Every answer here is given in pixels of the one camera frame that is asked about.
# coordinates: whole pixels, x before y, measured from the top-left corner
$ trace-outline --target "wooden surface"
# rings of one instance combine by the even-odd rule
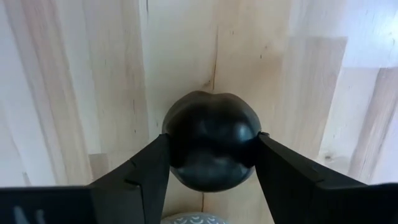
[[[398,2],[0,0],[0,185],[87,184],[193,90],[230,92],[297,152],[397,182]],[[272,223],[256,176],[203,194],[170,175],[164,216]]]

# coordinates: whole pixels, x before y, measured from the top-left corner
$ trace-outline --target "light wood panel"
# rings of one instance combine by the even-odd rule
[[[0,185],[87,184],[154,139],[193,90],[240,96],[274,139],[332,169],[397,181],[397,9],[393,0],[1,0]],[[201,210],[272,223],[255,174],[205,196],[170,174],[164,216]]]
[[[379,160],[398,96],[398,69],[380,69],[348,174],[368,183]]]
[[[212,90],[216,60],[217,1],[144,2],[142,39],[150,139],[161,132],[163,118],[183,95]],[[202,208],[201,192],[192,191],[170,173],[164,215]]]
[[[317,162],[348,174],[378,73],[378,68],[341,69]]]
[[[387,182],[398,182],[398,105],[394,109],[394,114],[381,146],[381,154],[373,171],[371,184],[381,184]]]

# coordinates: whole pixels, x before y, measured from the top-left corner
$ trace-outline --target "wood grain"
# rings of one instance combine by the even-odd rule
[[[139,12],[135,1],[85,0],[101,151],[147,144]]]
[[[398,181],[393,0],[0,0],[0,186],[87,184],[194,90],[367,183]],[[253,175],[216,194],[170,174],[163,216],[272,223]]]
[[[271,136],[311,159],[318,156],[345,45],[344,38],[289,42]]]
[[[398,182],[398,105],[383,140],[381,154],[373,171],[371,184]]]
[[[382,68],[366,113],[348,174],[369,183],[397,105],[398,70]]]
[[[347,175],[378,73],[378,68],[341,69],[317,162]]]

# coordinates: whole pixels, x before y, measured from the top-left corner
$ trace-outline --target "gray patterned object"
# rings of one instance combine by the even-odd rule
[[[160,224],[228,224],[226,221],[209,213],[181,213],[167,217]]]

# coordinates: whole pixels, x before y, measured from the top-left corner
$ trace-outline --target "black ball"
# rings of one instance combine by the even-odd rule
[[[162,132],[170,136],[171,171],[201,192],[228,190],[253,172],[259,118],[239,97],[194,91],[166,114]]]

